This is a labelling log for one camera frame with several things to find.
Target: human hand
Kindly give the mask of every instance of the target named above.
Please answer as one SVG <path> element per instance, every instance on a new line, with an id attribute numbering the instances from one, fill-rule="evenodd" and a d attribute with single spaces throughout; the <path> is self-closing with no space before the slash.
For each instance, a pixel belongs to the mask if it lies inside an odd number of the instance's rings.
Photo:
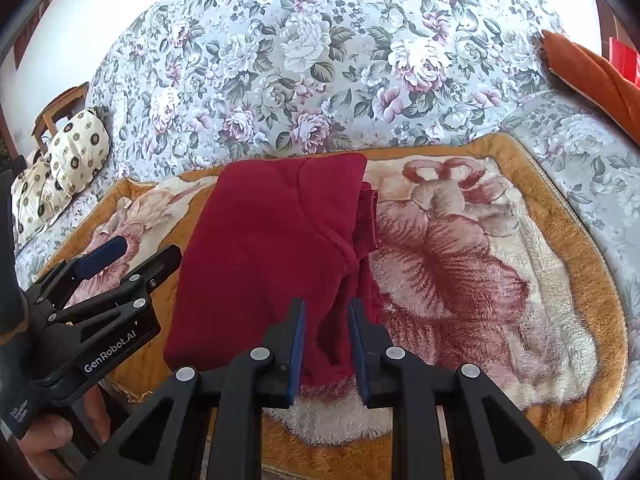
<path id="1" fill-rule="evenodd" d="M 84 411 L 95 433 L 106 442 L 111 434 L 111 420 L 98 386 L 94 386 L 82 398 Z M 31 466 L 50 480 L 71 478 L 71 473 L 62 466 L 50 450 L 64 446 L 73 436 L 71 424 L 57 415 L 43 415 L 31 425 L 18 447 Z"/>

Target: floral blanket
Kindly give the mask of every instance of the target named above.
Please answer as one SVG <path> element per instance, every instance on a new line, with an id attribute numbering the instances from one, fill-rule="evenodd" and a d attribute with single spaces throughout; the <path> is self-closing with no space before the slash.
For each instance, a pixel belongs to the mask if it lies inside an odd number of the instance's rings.
<path id="1" fill-rule="evenodd" d="M 588 227 L 623 299 L 626 385 L 578 443 L 605 440 L 600 465 L 613 478 L 640 437 L 640 159 L 619 128 L 544 70 L 543 28 L 561 31 L 546 0 L 153 4 L 91 83 L 88 105 L 100 109 L 110 156 L 18 255 L 20 283 L 123 176 L 158 182 L 244 157 L 460 145 L 508 131 Z"/>

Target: plush blanket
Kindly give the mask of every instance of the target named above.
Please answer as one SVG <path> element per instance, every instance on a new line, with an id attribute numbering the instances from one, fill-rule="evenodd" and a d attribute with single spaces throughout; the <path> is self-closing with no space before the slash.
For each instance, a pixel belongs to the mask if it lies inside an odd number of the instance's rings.
<path id="1" fill-rule="evenodd" d="M 459 148 L 370 150 L 380 194 L 371 267 L 395 344 L 447 367 L 476 362 L 546 438 L 565 444 L 620 393 L 626 331 L 604 260 L 558 190 L 520 145 L 493 134 Z M 56 253 L 113 235 L 127 254 L 73 301 L 117 284 L 157 248 L 184 247 L 220 169 L 155 186 L 119 182 Z M 162 333 L 111 375 L 141 399 L 169 373 L 162 345 L 176 277 L 153 294 Z M 308 478 L 386 478 L 391 416 L 366 410 L 352 379 L 303 388 L 264 420 L 264 464 Z"/>

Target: red object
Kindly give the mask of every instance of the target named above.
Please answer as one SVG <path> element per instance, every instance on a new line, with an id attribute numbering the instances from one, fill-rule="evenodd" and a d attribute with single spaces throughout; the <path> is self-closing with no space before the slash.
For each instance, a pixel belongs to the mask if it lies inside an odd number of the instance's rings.
<path id="1" fill-rule="evenodd" d="M 627 81 L 640 87 L 640 55 L 616 38 L 609 38 L 609 62 Z"/>
<path id="2" fill-rule="evenodd" d="M 301 382 L 353 373 L 346 306 L 363 299 L 378 322 L 369 269 L 377 192 L 360 153 L 244 160 L 220 175 L 184 251 L 164 349 L 171 369 L 225 366 L 259 346 L 292 298 L 306 303 Z"/>

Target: white wall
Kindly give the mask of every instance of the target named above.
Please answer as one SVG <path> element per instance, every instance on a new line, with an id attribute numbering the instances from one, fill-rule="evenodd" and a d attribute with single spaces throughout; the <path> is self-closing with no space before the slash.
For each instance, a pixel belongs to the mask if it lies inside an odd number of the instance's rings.
<path id="1" fill-rule="evenodd" d="M 68 88 L 90 81 L 117 37 L 158 0 L 53 0 L 18 70 L 13 50 L 0 67 L 0 103 L 19 153 L 35 148 L 33 124 Z"/>

